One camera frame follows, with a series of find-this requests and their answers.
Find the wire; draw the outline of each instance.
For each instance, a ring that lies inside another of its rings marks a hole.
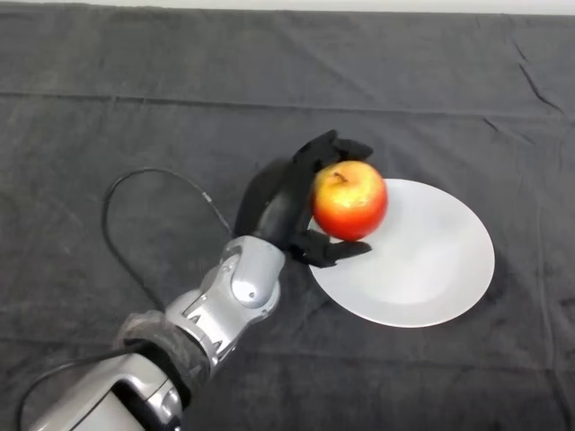
[[[135,169],[134,171],[126,172],[123,175],[120,175],[114,182],[112,182],[112,184],[108,187],[108,189],[104,193],[104,197],[103,197],[103,201],[102,201],[102,215],[101,215],[101,219],[100,219],[100,227],[102,229],[102,235],[104,237],[104,241],[106,242],[106,245],[110,249],[110,252],[114,256],[114,258],[116,258],[118,263],[126,270],[126,272],[128,272],[131,275],[131,277],[134,278],[134,280],[137,282],[137,284],[142,289],[142,291],[146,294],[146,296],[150,299],[150,301],[152,303],[154,303],[155,308],[159,311],[164,311],[165,306],[164,306],[164,303],[162,302],[162,300],[159,298],[158,295],[155,294],[155,292],[149,286],[146,285],[144,279],[136,272],[135,269],[132,268],[132,266],[129,264],[128,260],[119,251],[116,244],[114,244],[114,242],[111,240],[110,228],[109,228],[109,223],[108,223],[108,214],[109,214],[109,210],[110,210],[111,199],[114,196],[114,193],[116,192],[116,189],[118,188],[118,186],[122,182],[127,180],[128,178],[133,177],[135,175],[145,173],[145,172],[158,172],[158,173],[171,175],[175,178],[182,180],[183,182],[187,183],[188,185],[192,186],[206,200],[209,207],[212,209],[214,214],[216,214],[218,220],[224,226],[224,228],[230,234],[230,236],[234,236],[234,231],[232,230],[232,227],[230,226],[230,224],[227,222],[226,218],[222,215],[220,210],[216,207],[216,204],[214,203],[212,198],[209,196],[209,194],[202,187],[200,187],[197,182],[185,177],[184,175],[182,175],[178,172],[171,171],[169,169],[164,169],[164,168],[144,167],[144,168]],[[26,400],[28,399],[28,397],[30,396],[32,391],[39,384],[41,384],[42,382],[44,382],[45,380],[49,379],[50,377],[52,377],[56,374],[65,372],[65,371],[70,370],[72,368],[77,368],[79,366],[94,364],[96,362],[104,361],[106,359],[111,359],[111,358],[117,357],[117,356],[126,355],[128,353],[134,353],[140,347],[141,347],[141,343],[137,343],[135,345],[128,346],[128,347],[125,347],[125,348],[122,348],[119,350],[115,350],[115,351],[109,352],[107,354],[103,354],[103,355],[99,355],[99,356],[91,356],[91,357],[82,358],[82,359],[75,359],[72,361],[65,362],[64,364],[58,365],[58,366],[46,371],[45,373],[41,374],[39,377],[36,378],[36,380],[34,380],[31,383],[31,385],[26,389],[26,391],[24,392],[24,394],[21,396],[21,398],[18,401],[18,404],[16,406],[15,418],[14,418],[16,431],[22,431],[23,430],[22,418],[23,418],[24,407],[26,405]]]
[[[136,351],[138,351],[142,347],[143,344],[145,344],[145,343],[136,343],[136,344],[133,344],[131,346],[127,346],[124,348],[113,350],[113,351],[108,352],[108,353],[104,353],[102,355],[90,356],[90,357],[85,357],[82,359],[74,359],[72,361],[65,362],[64,364],[60,364],[58,366],[55,366],[54,368],[51,368],[50,370],[39,375],[30,384],[30,386],[28,386],[28,389],[26,389],[26,391],[24,392],[24,394],[20,397],[20,400],[18,401],[18,405],[16,407],[16,414],[14,417],[14,428],[16,429],[16,431],[23,431],[23,429],[24,429],[23,428],[23,422],[22,422],[23,413],[24,413],[24,406],[26,405],[26,400],[30,396],[31,392],[34,389],[36,389],[36,387],[39,384],[41,384],[45,380],[49,379],[53,375],[63,373],[65,371],[71,370],[73,368],[77,368],[79,366],[90,365],[90,364],[94,364],[96,362],[105,361],[106,359],[112,359],[113,357],[118,357],[118,356],[130,354],[130,353],[135,353]]]
[[[111,240],[110,229],[109,229],[109,224],[108,224],[108,214],[109,214],[109,209],[110,209],[110,202],[111,202],[111,199],[114,196],[114,193],[116,192],[116,189],[118,188],[118,186],[122,182],[127,180],[128,178],[133,177],[134,175],[139,175],[139,174],[145,173],[145,172],[159,172],[159,173],[171,175],[175,178],[178,178],[179,180],[184,181],[188,185],[192,186],[206,200],[206,202],[208,203],[210,208],[212,208],[212,211],[217,216],[218,220],[224,226],[224,228],[227,230],[227,232],[230,234],[230,236],[233,236],[233,231],[232,231],[232,228],[230,227],[230,224],[227,222],[226,218],[222,215],[220,210],[217,209],[216,204],[214,203],[212,198],[209,196],[209,194],[206,193],[206,191],[202,187],[200,187],[197,182],[183,176],[182,174],[180,174],[178,172],[171,171],[169,169],[164,169],[164,168],[144,167],[144,168],[135,169],[134,171],[126,172],[123,175],[120,175],[114,182],[112,182],[112,184],[108,187],[108,189],[106,190],[106,193],[104,194],[103,204],[102,204],[102,217],[101,217],[100,227],[102,229],[102,235],[104,237],[104,241],[106,241],[106,245],[108,245],[108,248],[110,249],[110,252],[114,256],[114,258],[116,258],[118,263],[137,282],[137,284],[142,289],[142,291],[146,294],[146,296],[149,298],[149,300],[152,303],[154,303],[155,308],[157,310],[163,312],[165,310],[165,305],[162,302],[162,300],[146,284],[144,279],[136,272],[136,270],[132,268],[132,266],[129,264],[128,260],[119,251],[116,244],[114,244],[114,242]]]

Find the red apple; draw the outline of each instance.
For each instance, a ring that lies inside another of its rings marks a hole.
[[[331,236],[360,240],[381,224],[386,210],[385,181],[367,163],[336,163],[315,177],[314,219]]]

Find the prosthetic hand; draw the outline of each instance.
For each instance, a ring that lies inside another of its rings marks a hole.
[[[183,410],[235,349],[245,330],[274,311],[286,254],[318,267],[369,251],[362,242],[330,244],[307,230],[315,174],[343,160],[364,160],[371,148],[335,131],[302,147],[254,211],[244,200],[220,263],[199,289],[177,298],[166,313],[132,315],[118,346],[134,353],[98,364],[32,430],[179,430]]]

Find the gray tablecloth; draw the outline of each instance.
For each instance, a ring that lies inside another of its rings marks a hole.
[[[572,429],[574,40],[571,18],[0,7],[0,428],[34,375],[103,351],[151,305],[99,232],[114,177],[172,167],[233,220],[262,165],[337,128],[387,177],[483,220],[491,288],[400,330],[290,262],[279,309],[187,429]],[[226,242],[196,194],[153,174],[121,189],[111,224],[165,301]],[[76,377],[39,388],[27,423]]]

